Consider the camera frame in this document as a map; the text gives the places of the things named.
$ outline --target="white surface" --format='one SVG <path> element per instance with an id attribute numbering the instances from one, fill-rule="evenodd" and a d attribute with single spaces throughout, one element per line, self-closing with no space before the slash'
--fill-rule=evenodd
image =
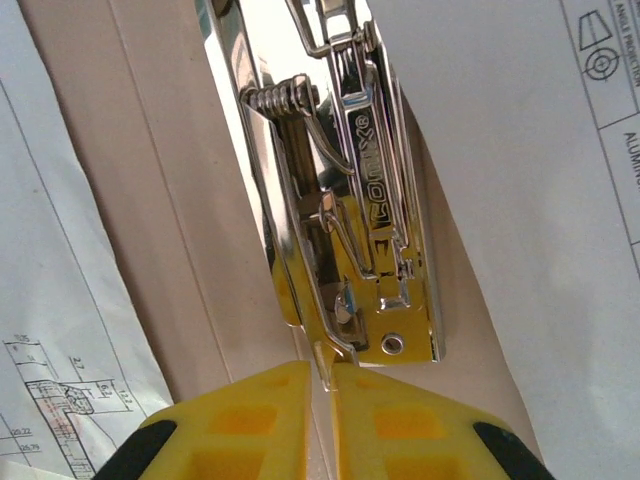
<path id="1" fill-rule="evenodd" d="M 0 45 L 0 455 L 92 478 L 171 400 L 14 0 Z"/>
<path id="2" fill-rule="evenodd" d="M 70 478 L 73 477 L 27 467 L 8 460 L 0 460 L 0 479 L 2 480 L 69 480 Z"/>
<path id="3" fill-rule="evenodd" d="M 370 3 L 546 462 L 563 480 L 638 478 L 640 12 Z M 611 38 L 581 50 L 594 10 Z M 599 48 L 627 54 L 606 81 L 585 67 Z"/>

